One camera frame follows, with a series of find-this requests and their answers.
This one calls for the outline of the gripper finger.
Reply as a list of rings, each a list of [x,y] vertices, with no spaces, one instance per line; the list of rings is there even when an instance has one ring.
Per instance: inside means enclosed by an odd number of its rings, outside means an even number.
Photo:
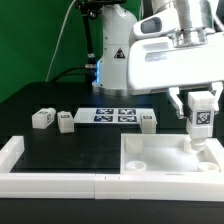
[[[168,89],[168,98],[174,108],[176,109],[176,115],[179,119],[184,118],[184,106],[180,98],[178,97],[180,90],[178,87],[171,87]]]
[[[223,83],[222,82],[213,82],[211,84],[211,93],[215,97],[215,107],[218,108],[218,101],[223,91]]]

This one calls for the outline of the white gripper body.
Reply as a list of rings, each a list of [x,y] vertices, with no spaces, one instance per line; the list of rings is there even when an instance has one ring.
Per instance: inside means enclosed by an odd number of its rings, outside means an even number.
[[[201,46],[175,48],[168,37],[145,39],[130,48],[127,86],[133,95],[196,88],[224,81],[224,33]]]

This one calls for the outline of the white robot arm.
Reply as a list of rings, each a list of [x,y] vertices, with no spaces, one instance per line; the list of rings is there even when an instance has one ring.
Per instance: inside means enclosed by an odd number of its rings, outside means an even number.
[[[179,117],[181,89],[224,84],[224,26],[218,0],[151,0],[153,15],[138,21],[120,5],[103,8],[103,55],[93,88],[124,96],[167,91]]]

